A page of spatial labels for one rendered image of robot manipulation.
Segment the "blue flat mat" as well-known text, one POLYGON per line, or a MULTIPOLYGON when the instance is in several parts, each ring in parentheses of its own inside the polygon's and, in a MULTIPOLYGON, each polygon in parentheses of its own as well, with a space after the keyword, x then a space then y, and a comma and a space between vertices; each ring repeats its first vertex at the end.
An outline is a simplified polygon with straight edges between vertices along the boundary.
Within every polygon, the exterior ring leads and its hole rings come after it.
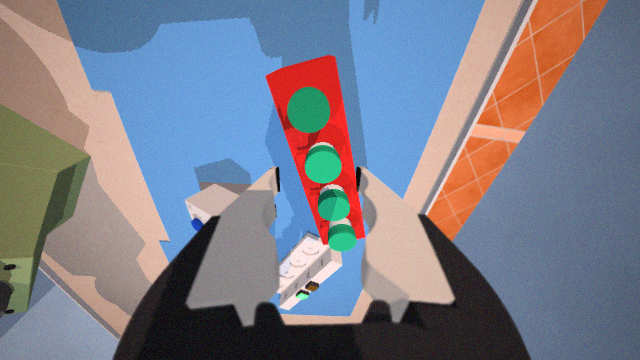
POLYGON ((404 198, 485 0, 57 0, 92 90, 110 91, 170 241, 199 182, 279 167, 279 263, 320 238, 266 75, 336 56, 356 175, 404 198))

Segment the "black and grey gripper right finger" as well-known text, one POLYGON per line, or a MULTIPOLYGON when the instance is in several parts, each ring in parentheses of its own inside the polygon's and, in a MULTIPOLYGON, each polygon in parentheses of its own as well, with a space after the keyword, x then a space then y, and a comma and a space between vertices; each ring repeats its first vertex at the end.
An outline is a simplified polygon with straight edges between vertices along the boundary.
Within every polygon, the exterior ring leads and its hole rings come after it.
POLYGON ((392 322, 426 329, 473 360, 531 360, 492 286, 426 214, 363 166, 356 191, 368 226, 361 285, 387 301, 392 322))

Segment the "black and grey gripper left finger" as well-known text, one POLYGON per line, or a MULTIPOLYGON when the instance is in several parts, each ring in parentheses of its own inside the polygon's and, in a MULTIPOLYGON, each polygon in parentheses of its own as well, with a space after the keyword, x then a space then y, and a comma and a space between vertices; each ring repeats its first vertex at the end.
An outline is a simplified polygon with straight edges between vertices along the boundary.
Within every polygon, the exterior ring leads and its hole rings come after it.
POLYGON ((181 360, 215 336, 254 325, 256 306, 280 288, 269 232, 278 192, 272 166, 209 218, 148 289, 112 360, 181 360))

